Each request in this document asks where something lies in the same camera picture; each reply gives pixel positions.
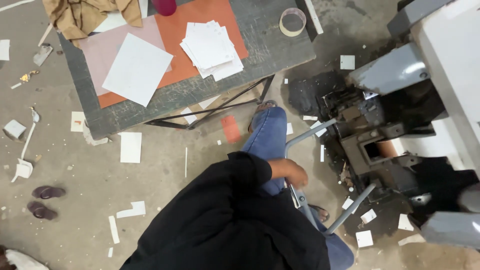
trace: person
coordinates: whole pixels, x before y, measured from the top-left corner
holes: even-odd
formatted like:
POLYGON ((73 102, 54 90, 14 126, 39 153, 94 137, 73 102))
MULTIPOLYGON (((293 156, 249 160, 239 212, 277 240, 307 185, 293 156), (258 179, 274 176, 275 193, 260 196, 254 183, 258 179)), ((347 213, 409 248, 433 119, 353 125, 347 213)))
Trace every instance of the person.
POLYGON ((325 236, 295 208, 285 181, 308 183, 285 159, 287 116, 269 100, 260 105, 241 151, 210 165, 152 220, 120 270, 344 270, 354 261, 335 234, 325 236))

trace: blue jeans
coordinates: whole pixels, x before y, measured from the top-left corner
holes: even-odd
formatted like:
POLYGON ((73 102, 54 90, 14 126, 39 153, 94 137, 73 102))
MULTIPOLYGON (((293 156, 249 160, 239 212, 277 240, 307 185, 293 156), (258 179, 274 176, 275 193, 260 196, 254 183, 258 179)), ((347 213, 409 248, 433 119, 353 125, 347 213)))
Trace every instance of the blue jeans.
MULTIPOLYGON (((242 151, 254 154, 264 160, 285 157, 287 142, 287 116, 280 107, 271 107, 255 113, 252 120, 253 133, 248 138, 242 151)), ((272 179, 262 186, 268 194, 277 195, 284 188, 285 179, 272 179)), ((327 228, 318 220, 318 213, 310 209, 317 227, 321 232, 327 228)), ((345 270, 353 265, 354 256, 350 248, 336 234, 326 236, 328 257, 331 270, 345 270)))

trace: concrete floor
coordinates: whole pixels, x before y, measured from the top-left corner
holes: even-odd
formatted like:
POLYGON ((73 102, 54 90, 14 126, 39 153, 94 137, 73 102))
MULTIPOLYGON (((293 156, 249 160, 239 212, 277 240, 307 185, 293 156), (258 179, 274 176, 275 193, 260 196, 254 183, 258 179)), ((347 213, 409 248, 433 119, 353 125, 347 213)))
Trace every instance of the concrete floor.
MULTIPOLYGON (((7 0, 6 4, 16 0, 7 0)), ((340 54, 355 54, 357 67, 369 61, 371 51, 389 38, 386 23, 396 12, 396 0, 314 0, 325 33, 314 41, 317 59, 300 67, 277 74, 269 96, 286 109, 294 134, 308 130, 312 123, 300 116, 287 103, 287 89, 283 78, 310 76, 339 69, 340 54)), ((0 244, 19 249, 55 270, 118 269, 136 248, 136 241, 151 219, 189 181, 209 164, 224 160, 226 154, 240 149, 247 137, 247 125, 254 105, 229 110, 213 117, 192 131, 140 125, 130 131, 142 132, 142 162, 120 163, 120 137, 113 142, 89 146, 81 133, 70 132, 71 111, 81 111, 75 87, 63 55, 52 53, 42 67, 32 63, 37 43, 44 33, 48 19, 41 1, 35 1, 0 16, 0 39, 10 39, 10 61, 0 63, 0 124, 16 119, 30 127, 29 106, 35 106, 41 115, 27 149, 25 159, 42 155, 29 179, 10 183, 17 158, 23 145, 0 139, 0 244), (24 73, 39 69, 30 82, 12 90, 24 73), (234 115, 242 133, 242 141, 229 145, 220 124, 220 118, 234 115), (188 147, 188 171, 185 177, 185 147, 188 147), (63 198, 43 201, 58 211, 54 221, 35 219, 22 208, 33 198, 31 191, 40 185, 64 187, 63 198), (108 216, 130 208, 130 202, 144 200, 146 215, 117 220, 120 243, 112 242, 108 216), (113 257, 108 248, 113 246, 113 257)), ((56 33, 52 31, 46 42, 61 50, 56 33)), ((310 177, 306 192, 309 201, 330 210, 331 220, 341 213, 341 205, 348 192, 337 184, 338 175, 331 171, 328 156, 319 162, 320 144, 311 137, 292 148, 290 156, 304 166, 310 177)), ((438 270, 479 269, 480 257, 476 251, 431 244, 408 244, 399 247, 397 241, 414 232, 398 231, 389 235, 375 235, 374 246, 357 250, 354 234, 346 234, 341 227, 338 234, 356 254, 355 270, 438 270)))

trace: flip flop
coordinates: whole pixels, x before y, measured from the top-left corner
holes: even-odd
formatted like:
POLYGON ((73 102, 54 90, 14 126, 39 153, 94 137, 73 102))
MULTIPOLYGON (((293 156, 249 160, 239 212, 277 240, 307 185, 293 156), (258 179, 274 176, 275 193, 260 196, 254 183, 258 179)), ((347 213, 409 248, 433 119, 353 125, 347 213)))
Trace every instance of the flip flop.
POLYGON ((330 218, 330 212, 328 212, 327 210, 321 208, 320 206, 316 206, 316 205, 313 205, 313 204, 309 204, 308 206, 310 206, 311 208, 315 209, 317 211, 317 214, 319 216, 319 219, 320 219, 320 214, 319 214, 319 210, 323 210, 325 212, 327 212, 327 216, 325 217, 325 220, 324 221, 320 221, 321 223, 324 223, 324 222, 327 222, 327 220, 330 218))
POLYGON ((33 214, 33 216, 38 219, 46 219, 50 221, 58 216, 55 211, 48 209, 39 202, 29 202, 27 204, 27 208, 33 214))
POLYGON ((39 186, 32 191, 32 196, 37 199, 50 199, 53 197, 62 197, 66 192, 63 188, 52 187, 49 185, 39 186))
MULTIPOLYGON (((276 101, 271 99, 271 100, 267 100, 267 101, 263 102, 262 104, 258 105, 257 108, 260 107, 260 106, 262 106, 262 105, 265 105, 265 104, 273 104, 273 106, 272 106, 272 107, 269 107, 269 108, 273 108, 273 107, 278 106, 278 104, 276 103, 276 101)), ((256 111, 256 112, 253 114, 252 120, 250 120, 250 124, 248 125, 248 128, 247 128, 248 133, 250 133, 250 128, 252 127, 253 118, 255 117, 255 115, 256 115, 258 112, 261 112, 261 111, 263 111, 263 110, 256 111)))

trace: gray table top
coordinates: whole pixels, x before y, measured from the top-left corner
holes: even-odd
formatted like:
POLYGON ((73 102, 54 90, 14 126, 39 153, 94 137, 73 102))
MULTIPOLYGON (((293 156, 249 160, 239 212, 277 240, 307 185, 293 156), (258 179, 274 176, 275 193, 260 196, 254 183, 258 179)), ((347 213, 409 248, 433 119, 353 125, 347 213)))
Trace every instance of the gray table top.
POLYGON ((198 75, 159 88, 147 107, 126 100, 100 108, 84 54, 59 34, 92 137, 118 133, 315 58, 305 29, 296 37, 287 37, 278 29, 280 15, 296 7, 295 0, 230 0, 230 5, 249 53, 242 59, 244 70, 218 82, 212 76, 202 79, 198 75))

